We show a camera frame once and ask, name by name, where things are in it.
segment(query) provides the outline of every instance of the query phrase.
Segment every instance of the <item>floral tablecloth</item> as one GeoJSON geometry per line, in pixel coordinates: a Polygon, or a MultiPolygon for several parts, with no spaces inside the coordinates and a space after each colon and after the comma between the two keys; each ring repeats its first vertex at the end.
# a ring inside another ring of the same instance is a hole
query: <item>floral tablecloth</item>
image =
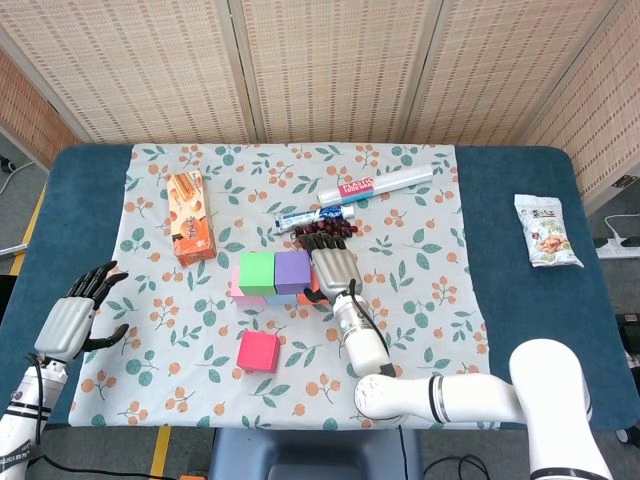
{"type": "Polygon", "coordinates": [[[85,355],[70,423],[388,427],[354,407],[357,379],[329,308],[236,307],[231,266],[242,252],[295,248],[274,234],[272,214],[317,208],[322,188],[425,163],[431,183],[356,204],[348,247],[401,378],[488,373],[453,146],[143,144],[132,152],[113,255],[129,278],[112,289],[92,336],[131,328],[115,347],[85,355]],[[168,236],[166,177],[194,168],[207,182],[218,256],[183,268],[168,236]],[[236,367],[246,330],[279,336],[275,374],[236,367]]]}

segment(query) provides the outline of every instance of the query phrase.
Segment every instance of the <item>toothpaste tube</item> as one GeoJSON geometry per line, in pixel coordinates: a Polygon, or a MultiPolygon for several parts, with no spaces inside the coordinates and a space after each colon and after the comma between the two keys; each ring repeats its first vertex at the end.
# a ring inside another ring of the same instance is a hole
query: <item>toothpaste tube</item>
{"type": "Polygon", "coordinates": [[[309,212],[289,213],[287,215],[278,214],[276,215],[276,233],[288,232],[296,227],[303,227],[326,218],[346,220],[355,216],[356,212],[352,205],[319,208],[309,212]]]}
{"type": "Polygon", "coordinates": [[[318,202],[323,207],[357,202],[363,198],[426,182],[432,176],[433,170],[428,165],[405,168],[378,177],[362,178],[337,188],[322,190],[318,193],[318,202]]]}

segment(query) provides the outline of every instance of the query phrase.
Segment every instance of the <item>snack box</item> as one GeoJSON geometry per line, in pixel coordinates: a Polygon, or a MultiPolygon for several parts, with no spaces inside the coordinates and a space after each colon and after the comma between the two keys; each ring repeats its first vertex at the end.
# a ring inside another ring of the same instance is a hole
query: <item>snack box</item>
{"type": "Polygon", "coordinates": [[[200,170],[176,173],[167,180],[173,253],[183,267],[215,258],[216,244],[200,170]]]}

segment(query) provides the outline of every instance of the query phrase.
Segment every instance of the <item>toy block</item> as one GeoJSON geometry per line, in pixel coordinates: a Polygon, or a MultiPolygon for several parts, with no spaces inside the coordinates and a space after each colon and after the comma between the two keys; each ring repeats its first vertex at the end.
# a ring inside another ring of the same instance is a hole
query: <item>toy block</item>
{"type": "Polygon", "coordinates": [[[275,287],[278,295],[301,293],[311,286],[307,252],[276,252],[275,287]]]}
{"type": "Polygon", "coordinates": [[[289,293],[287,295],[269,295],[262,298],[266,300],[267,305],[296,305],[298,303],[298,296],[295,293],[289,293]]]}
{"type": "MultiPolygon", "coordinates": [[[[318,275],[316,274],[316,269],[315,268],[311,268],[311,288],[312,291],[316,291],[318,289],[320,289],[320,284],[318,283],[318,275]]],[[[298,304],[300,305],[313,305],[314,302],[310,302],[309,299],[304,295],[304,293],[298,293],[296,295],[298,297],[298,304]]],[[[329,305],[329,301],[328,300],[321,300],[320,302],[317,302],[321,305],[329,305]]]]}
{"type": "Polygon", "coordinates": [[[245,295],[275,295],[275,254],[243,253],[240,256],[238,286],[245,295]]]}
{"type": "Polygon", "coordinates": [[[266,305],[264,297],[245,295],[238,286],[238,280],[240,278],[240,268],[234,265],[231,269],[231,298],[236,302],[236,305],[241,307],[250,305],[266,305]]]}
{"type": "Polygon", "coordinates": [[[279,353],[280,342],[276,335],[247,330],[242,334],[236,365],[245,370],[274,373],[279,353]]]}

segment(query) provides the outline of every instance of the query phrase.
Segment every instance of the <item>plastic bag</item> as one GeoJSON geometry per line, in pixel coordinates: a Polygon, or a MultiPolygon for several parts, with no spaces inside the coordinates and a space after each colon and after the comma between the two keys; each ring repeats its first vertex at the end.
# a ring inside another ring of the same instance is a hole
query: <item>plastic bag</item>
{"type": "Polygon", "coordinates": [[[534,267],[579,265],[584,267],[571,248],[562,220],[562,203],[553,197],[515,195],[518,212],[534,267]]]}

